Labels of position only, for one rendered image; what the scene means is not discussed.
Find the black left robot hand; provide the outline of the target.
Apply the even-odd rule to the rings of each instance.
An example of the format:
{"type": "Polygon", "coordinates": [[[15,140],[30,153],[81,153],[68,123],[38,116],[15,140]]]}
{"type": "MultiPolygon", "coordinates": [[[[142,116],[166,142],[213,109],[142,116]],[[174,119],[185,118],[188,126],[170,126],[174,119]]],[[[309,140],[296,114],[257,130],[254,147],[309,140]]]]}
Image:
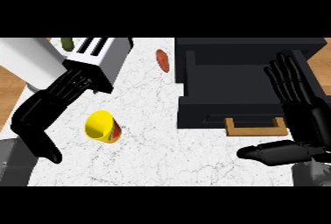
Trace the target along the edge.
{"type": "Polygon", "coordinates": [[[37,91],[25,100],[12,117],[10,130],[22,138],[27,148],[55,164],[62,162],[62,154],[46,129],[90,86],[92,80],[83,71],[71,69],[47,89],[37,91]]]}

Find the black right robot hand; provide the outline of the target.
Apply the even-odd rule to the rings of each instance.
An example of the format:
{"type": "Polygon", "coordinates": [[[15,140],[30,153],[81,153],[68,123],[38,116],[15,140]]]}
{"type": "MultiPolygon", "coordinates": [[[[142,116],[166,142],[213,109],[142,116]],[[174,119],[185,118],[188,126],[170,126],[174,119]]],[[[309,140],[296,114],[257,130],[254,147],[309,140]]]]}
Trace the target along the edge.
{"type": "Polygon", "coordinates": [[[331,108],[315,94],[296,59],[279,52],[263,71],[282,104],[293,139],[244,147],[236,156],[267,166],[312,160],[331,163],[331,108]]]}

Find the yellow cup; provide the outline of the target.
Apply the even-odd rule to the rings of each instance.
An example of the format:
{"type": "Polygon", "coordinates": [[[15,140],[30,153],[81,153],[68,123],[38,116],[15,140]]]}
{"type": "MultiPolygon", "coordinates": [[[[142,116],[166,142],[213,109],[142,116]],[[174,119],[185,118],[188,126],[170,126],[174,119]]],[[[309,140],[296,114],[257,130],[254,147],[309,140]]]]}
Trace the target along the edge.
{"type": "Polygon", "coordinates": [[[96,111],[86,120],[86,135],[90,139],[114,144],[120,140],[121,127],[106,110],[96,111]]]}

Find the white cylindrical appliance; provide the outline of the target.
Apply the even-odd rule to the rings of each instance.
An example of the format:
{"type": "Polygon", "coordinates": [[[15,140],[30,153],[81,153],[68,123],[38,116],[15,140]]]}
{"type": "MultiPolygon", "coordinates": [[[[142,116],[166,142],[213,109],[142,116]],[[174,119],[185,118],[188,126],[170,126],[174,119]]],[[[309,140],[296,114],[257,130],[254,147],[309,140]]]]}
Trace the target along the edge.
{"type": "Polygon", "coordinates": [[[0,38],[0,66],[35,89],[46,89],[67,71],[64,60],[46,38],[0,38]]]}

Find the green vegetable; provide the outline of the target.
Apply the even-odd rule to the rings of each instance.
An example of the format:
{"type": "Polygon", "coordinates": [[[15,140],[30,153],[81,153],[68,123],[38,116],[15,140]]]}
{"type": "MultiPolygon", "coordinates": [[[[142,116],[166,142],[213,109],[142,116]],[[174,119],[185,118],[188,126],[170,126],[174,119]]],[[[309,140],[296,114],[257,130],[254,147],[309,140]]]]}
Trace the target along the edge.
{"type": "Polygon", "coordinates": [[[72,38],[62,38],[61,39],[62,49],[67,52],[71,52],[74,50],[74,40],[72,38]]]}

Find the silver toaster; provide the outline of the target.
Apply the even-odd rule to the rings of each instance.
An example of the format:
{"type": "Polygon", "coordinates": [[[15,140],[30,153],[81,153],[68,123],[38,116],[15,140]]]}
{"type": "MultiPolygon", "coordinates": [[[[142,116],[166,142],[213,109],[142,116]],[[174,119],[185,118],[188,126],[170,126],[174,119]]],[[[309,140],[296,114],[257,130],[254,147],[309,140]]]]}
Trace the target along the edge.
{"type": "Polygon", "coordinates": [[[62,65],[83,71],[92,90],[109,94],[132,48],[132,38],[83,38],[62,65]]]}

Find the dark grey cabinet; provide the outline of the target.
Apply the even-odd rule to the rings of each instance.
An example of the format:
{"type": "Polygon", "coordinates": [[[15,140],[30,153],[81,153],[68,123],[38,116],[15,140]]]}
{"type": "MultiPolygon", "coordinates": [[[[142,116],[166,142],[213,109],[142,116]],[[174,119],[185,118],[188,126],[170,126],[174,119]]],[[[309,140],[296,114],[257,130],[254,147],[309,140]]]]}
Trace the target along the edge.
{"type": "Polygon", "coordinates": [[[176,53],[182,51],[195,51],[201,65],[251,65],[284,53],[294,57],[316,95],[324,96],[307,60],[325,45],[322,38],[176,38],[174,63],[176,53]]]}

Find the orange-red sausage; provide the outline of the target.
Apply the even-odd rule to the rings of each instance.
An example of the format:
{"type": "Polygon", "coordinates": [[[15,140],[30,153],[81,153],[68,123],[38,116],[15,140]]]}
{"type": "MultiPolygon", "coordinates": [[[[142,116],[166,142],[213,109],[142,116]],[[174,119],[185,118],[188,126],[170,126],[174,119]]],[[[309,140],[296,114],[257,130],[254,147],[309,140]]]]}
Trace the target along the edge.
{"type": "Polygon", "coordinates": [[[157,62],[160,69],[167,73],[170,71],[168,55],[161,49],[157,50],[157,62]]]}

